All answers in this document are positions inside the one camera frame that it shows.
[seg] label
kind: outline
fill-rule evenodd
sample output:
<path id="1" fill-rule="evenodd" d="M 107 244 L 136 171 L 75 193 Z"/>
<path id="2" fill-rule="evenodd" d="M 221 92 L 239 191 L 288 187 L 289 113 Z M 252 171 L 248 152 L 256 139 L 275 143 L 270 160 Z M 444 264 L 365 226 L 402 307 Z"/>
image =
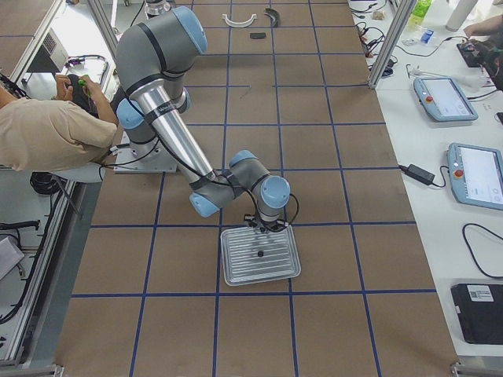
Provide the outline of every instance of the label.
<path id="1" fill-rule="evenodd" d="M 468 285 L 470 298 L 475 302 L 494 302 L 488 285 Z"/>

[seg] gray object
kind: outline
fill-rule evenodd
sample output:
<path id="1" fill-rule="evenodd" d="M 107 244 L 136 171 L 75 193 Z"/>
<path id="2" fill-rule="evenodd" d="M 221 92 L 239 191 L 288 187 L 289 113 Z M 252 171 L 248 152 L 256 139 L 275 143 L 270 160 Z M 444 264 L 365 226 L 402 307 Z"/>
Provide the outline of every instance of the gray object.
<path id="1" fill-rule="evenodd" d="M 223 271 L 228 285 L 262 283 L 300 274 L 292 227 L 262 233 L 243 227 L 227 229 L 222 241 Z"/>

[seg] black box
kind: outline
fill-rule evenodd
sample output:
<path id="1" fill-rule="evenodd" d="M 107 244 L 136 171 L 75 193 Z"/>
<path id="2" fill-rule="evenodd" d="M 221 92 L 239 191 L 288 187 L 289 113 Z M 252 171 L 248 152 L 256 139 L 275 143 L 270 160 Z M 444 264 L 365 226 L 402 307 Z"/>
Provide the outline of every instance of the black box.
<path id="1" fill-rule="evenodd" d="M 503 345 L 503 285 L 458 284 L 450 291 L 464 340 Z"/>

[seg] floor tile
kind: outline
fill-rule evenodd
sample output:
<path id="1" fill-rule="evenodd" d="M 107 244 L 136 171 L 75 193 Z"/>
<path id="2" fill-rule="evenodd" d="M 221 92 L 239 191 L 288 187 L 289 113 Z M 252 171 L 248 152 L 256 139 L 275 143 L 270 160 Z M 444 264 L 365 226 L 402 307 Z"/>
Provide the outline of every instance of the floor tile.
<path id="1" fill-rule="evenodd" d="M 275 53 L 317 53 L 316 39 L 312 28 L 274 28 Z"/>
<path id="2" fill-rule="evenodd" d="M 285 173 L 285 178 L 300 202 L 297 223 L 348 220 L 339 171 L 289 171 Z M 294 201 L 290 200 L 289 216 L 292 216 L 295 207 Z"/>
<path id="3" fill-rule="evenodd" d="M 0 67 L 2 67 L 3 75 L 11 76 L 31 40 L 32 37 L 0 37 L 0 48 L 2 48 L 2 51 L 9 51 L 8 54 L 0 56 Z"/>
<path id="4" fill-rule="evenodd" d="M 140 298 L 73 298 L 54 363 L 64 375 L 129 375 Z"/>
<path id="5" fill-rule="evenodd" d="M 220 298 L 217 375 L 294 375 L 288 297 Z"/>
<path id="6" fill-rule="evenodd" d="M 337 126 L 343 167 L 396 167 L 395 153 L 384 124 Z"/>
<path id="7" fill-rule="evenodd" d="M 218 228 L 158 228 L 149 292 L 215 292 Z"/>
<path id="8" fill-rule="evenodd" d="M 229 4 L 203 4 L 194 5 L 192 11 L 196 14 L 197 19 L 201 22 L 204 30 L 209 27 L 226 27 L 225 21 L 222 19 L 222 14 L 230 15 Z"/>
<path id="9" fill-rule="evenodd" d="M 353 221 L 413 221 L 399 170 L 345 171 Z"/>
<path id="10" fill-rule="evenodd" d="M 377 376 L 361 295 L 296 296 L 294 310 L 299 375 Z"/>
<path id="11" fill-rule="evenodd" d="M 363 55 L 362 44 L 355 27 L 317 27 L 316 38 L 320 53 L 361 53 Z"/>
<path id="12" fill-rule="evenodd" d="M 316 86 L 323 84 L 320 59 L 316 55 L 276 57 L 278 85 Z"/>
<path id="13" fill-rule="evenodd" d="M 209 218 L 201 217 L 189 201 L 193 190 L 181 173 L 167 174 L 159 209 L 161 225 L 217 225 L 218 212 Z"/>
<path id="14" fill-rule="evenodd" d="M 321 55 L 327 85 L 361 85 L 369 78 L 365 57 L 355 55 Z"/>
<path id="15" fill-rule="evenodd" d="M 16 3 L 29 6 L 23 9 L 23 6 Z M 2 2 L 2 11 L 9 16 L 3 18 L 0 35 L 35 35 L 46 15 L 50 14 L 49 9 L 52 4 L 45 0 Z"/>
<path id="16" fill-rule="evenodd" d="M 182 114 L 187 124 L 223 124 L 226 88 L 190 88 L 192 106 Z"/>
<path id="17" fill-rule="evenodd" d="M 208 377 L 214 323 L 212 297 L 148 298 L 134 376 Z"/>
<path id="18" fill-rule="evenodd" d="M 316 26 L 351 26 L 354 21 L 347 4 L 311 4 Z"/>
<path id="19" fill-rule="evenodd" d="M 270 18 L 264 15 L 264 9 L 268 5 L 265 5 L 264 1 L 260 2 L 260 4 L 251 4 L 253 2 L 246 3 L 247 4 L 240 4 L 240 2 L 233 2 L 233 12 L 232 15 L 229 15 L 229 18 L 234 22 L 245 22 L 250 20 L 252 14 L 256 14 L 256 19 L 250 27 L 248 27 L 248 35 L 249 33 L 255 32 L 256 27 L 269 27 Z"/>
<path id="20" fill-rule="evenodd" d="M 365 289 L 434 289 L 415 225 L 354 227 Z"/>
<path id="21" fill-rule="evenodd" d="M 278 4 L 278 3 L 280 3 L 280 4 L 284 4 L 284 3 L 285 3 L 285 0 L 272 0 L 271 2 L 274 4 L 273 8 L 275 8 L 275 9 L 276 9 L 277 4 Z M 305 4 L 307 4 L 307 3 L 308 3 L 308 1 L 307 1 L 307 0 L 288 0 L 288 4 L 297 4 L 297 3 L 303 3 L 303 4 L 305 3 Z"/>
<path id="22" fill-rule="evenodd" d="M 193 67 L 185 74 L 185 85 L 227 85 L 227 60 L 227 57 L 197 57 Z"/>
<path id="23" fill-rule="evenodd" d="M 374 90 L 367 86 L 329 88 L 334 123 L 382 123 L 383 113 Z"/>
<path id="24" fill-rule="evenodd" d="M 226 165 L 244 149 L 253 153 L 266 169 L 280 168 L 279 130 L 276 126 L 228 126 Z"/>
<path id="25" fill-rule="evenodd" d="M 207 39 L 206 54 L 223 54 L 229 50 L 229 29 L 204 29 Z"/>
<path id="26" fill-rule="evenodd" d="M 92 223 L 153 224 L 161 178 L 161 174 L 115 174 L 109 171 L 101 186 Z"/>
<path id="27" fill-rule="evenodd" d="M 224 294 L 243 294 L 243 293 L 270 293 L 270 292 L 288 292 L 288 279 L 266 281 L 256 284 L 245 284 L 230 286 L 226 283 L 223 271 L 223 264 L 220 263 L 220 285 L 219 292 Z"/>
<path id="28" fill-rule="evenodd" d="M 277 96 L 281 123 L 330 123 L 324 88 L 279 88 Z"/>
<path id="29" fill-rule="evenodd" d="M 270 37 L 270 28 L 254 27 L 254 33 L 266 33 L 264 39 L 251 39 L 251 29 L 233 28 L 230 32 L 231 53 L 272 53 L 273 43 Z"/>
<path id="30" fill-rule="evenodd" d="M 227 124 L 277 124 L 276 90 L 257 85 L 229 88 Z"/>
<path id="31" fill-rule="evenodd" d="M 223 224 L 224 225 L 243 225 L 243 216 L 245 214 L 254 214 L 255 208 L 253 202 L 245 192 L 223 209 Z"/>
<path id="32" fill-rule="evenodd" d="M 210 165 L 214 169 L 222 167 L 223 126 L 189 126 Z"/>
<path id="33" fill-rule="evenodd" d="M 457 362 L 437 294 L 369 295 L 382 375 L 450 375 Z"/>
<path id="34" fill-rule="evenodd" d="M 331 126 L 282 126 L 281 147 L 285 168 L 339 167 Z"/>
<path id="35" fill-rule="evenodd" d="M 189 2 L 190 4 L 196 5 L 196 4 L 216 4 L 216 5 L 221 5 L 221 4 L 230 4 L 230 0 L 185 0 Z"/>
<path id="36" fill-rule="evenodd" d="M 151 241 L 151 228 L 91 229 L 73 293 L 142 293 Z"/>
<path id="37" fill-rule="evenodd" d="M 229 84 L 244 86 L 273 86 L 274 61 L 272 56 L 238 55 L 229 59 Z"/>
<path id="38" fill-rule="evenodd" d="M 302 272 L 293 291 L 362 289 L 349 226 L 296 226 L 294 234 Z"/>
<path id="39" fill-rule="evenodd" d="M 281 15 L 279 27 L 313 26 L 308 4 L 276 4 L 273 6 Z"/>

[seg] man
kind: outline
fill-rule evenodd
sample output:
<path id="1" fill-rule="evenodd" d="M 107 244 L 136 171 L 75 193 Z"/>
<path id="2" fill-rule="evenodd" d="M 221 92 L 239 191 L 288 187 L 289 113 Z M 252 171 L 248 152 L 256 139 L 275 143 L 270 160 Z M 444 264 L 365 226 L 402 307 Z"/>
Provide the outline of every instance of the man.
<path id="1" fill-rule="evenodd" d="M 15 98 L 0 86 L 0 164 L 14 170 L 58 171 L 100 162 L 107 154 L 119 121 L 88 75 L 83 89 L 97 118 L 72 102 L 74 88 L 58 75 L 56 101 Z"/>

